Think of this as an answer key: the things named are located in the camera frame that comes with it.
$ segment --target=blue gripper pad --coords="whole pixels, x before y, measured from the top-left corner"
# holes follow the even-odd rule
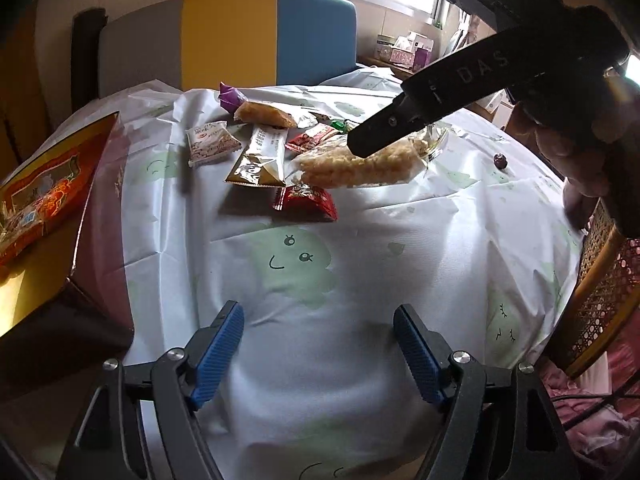
[[[218,329],[202,359],[195,367],[195,387],[190,395],[199,410],[218,389],[244,331],[244,310],[239,303],[227,301],[215,321],[204,330]]]
[[[440,367],[402,307],[394,312],[394,333],[422,400],[441,405],[446,397],[440,387]]]

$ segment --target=gold wrapper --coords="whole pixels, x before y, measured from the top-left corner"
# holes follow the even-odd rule
[[[285,187],[284,128],[256,124],[251,141],[244,149],[225,182],[255,187]]]

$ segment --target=small round brown ball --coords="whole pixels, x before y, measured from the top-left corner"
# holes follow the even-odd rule
[[[507,157],[501,153],[496,153],[494,155],[494,164],[499,170],[504,170],[507,167]]]

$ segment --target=black cable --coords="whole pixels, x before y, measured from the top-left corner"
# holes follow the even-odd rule
[[[569,399],[604,399],[607,395],[603,394],[576,394],[576,395],[558,395],[557,397],[551,397],[551,402],[558,402],[559,400],[569,400]],[[640,399],[640,395],[635,394],[625,394],[620,395],[620,399]]]
[[[604,397],[601,402],[594,404],[590,408],[587,408],[586,410],[584,410],[580,415],[576,415],[571,420],[566,421],[562,425],[562,428],[565,431],[569,431],[571,428],[574,428],[581,422],[587,420],[591,415],[599,412],[607,404],[611,404],[614,400],[619,399],[621,396],[623,396],[625,392],[634,384],[636,384],[638,381],[640,381],[640,370],[636,370],[634,374],[631,377],[629,377],[624,384],[622,384],[622,386],[616,389],[616,391],[613,392],[611,395]]]

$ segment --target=rattan chair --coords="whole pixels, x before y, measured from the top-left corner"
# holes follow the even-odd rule
[[[577,285],[545,354],[576,378],[604,353],[639,303],[640,238],[623,237],[599,202]]]

